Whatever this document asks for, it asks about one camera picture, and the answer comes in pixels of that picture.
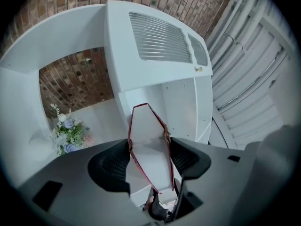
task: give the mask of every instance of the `brick wall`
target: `brick wall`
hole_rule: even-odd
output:
[[[53,14],[107,0],[27,0],[8,27],[0,47],[0,57],[29,28]],[[195,30],[205,40],[217,24],[229,0],[124,0],[161,10]],[[86,50],[51,63],[40,71],[41,95],[47,116],[49,103],[57,103],[64,112],[92,105],[113,97],[104,71],[104,54],[100,61],[96,50]]]

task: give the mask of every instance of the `blue flower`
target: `blue flower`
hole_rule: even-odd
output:
[[[73,144],[65,144],[63,146],[63,148],[64,148],[64,151],[66,153],[70,153],[70,152],[74,152],[74,151],[79,150],[79,148],[77,146],[73,145]]]
[[[73,120],[72,119],[67,119],[64,122],[64,126],[67,129],[71,129],[72,126],[74,126]]]

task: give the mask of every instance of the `vent slats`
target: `vent slats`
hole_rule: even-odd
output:
[[[138,13],[129,16],[141,59],[192,63],[181,29],[150,16]]]
[[[188,35],[188,38],[191,41],[191,45],[192,45],[192,48],[194,51],[194,56],[197,59],[197,64],[207,66],[208,59],[206,56],[206,52],[205,52],[203,46],[201,45],[201,43],[197,39],[193,38],[191,35]]]

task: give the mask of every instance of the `flower bouquet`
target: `flower bouquet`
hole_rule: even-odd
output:
[[[57,123],[52,131],[52,142],[54,150],[59,155],[91,146],[93,139],[89,128],[85,126],[80,118],[71,117],[71,109],[67,115],[60,113],[60,108],[53,103],[50,104],[56,110]]]

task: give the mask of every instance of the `red trim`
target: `red trim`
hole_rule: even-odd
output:
[[[136,105],[133,107],[133,110],[132,110],[132,116],[131,116],[131,121],[130,121],[130,125],[129,125],[129,129],[128,129],[128,138],[127,138],[127,141],[128,141],[128,145],[129,145],[129,151],[132,155],[132,158],[134,159],[134,162],[136,164],[136,166],[138,167],[138,169],[145,175],[147,181],[152,185],[152,187],[154,188],[154,190],[158,192],[158,190],[155,188],[155,186],[151,183],[151,181],[149,180],[149,178],[146,176],[145,172],[143,171],[142,167],[140,166],[138,160],[136,159],[133,151],[132,151],[132,147],[133,147],[133,142],[131,140],[131,129],[132,129],[132,122],[133,122],[133,115],[134,115],[134,109],[136,107],[140,107],[140,106],[143,106],[143,105],[148,105],[151,109],[151,111],[154,113],[155,117],[157,118],[157,120],[160,122],[161,126],[163,127],[164,129],[164,138],[167,142],[167,146],[168,146],[168,153],[169,153],[169,160],[170,160],[170,168],[171,168],[171,181],[172,181],[172,189],[174,190],[174,167],[173,167],[173,162],[171,160],[171,155],[170,155],[170,141],[167,139],[167,137],[169,136],[168,134],[168,131],[167,131],[167,126],[166,124],[161,120],[161,118],[155,113],[155,111],[152,109],[152,107],[148,104],[148,103],[143,103],[143,104],[140,104],[140,105]]]

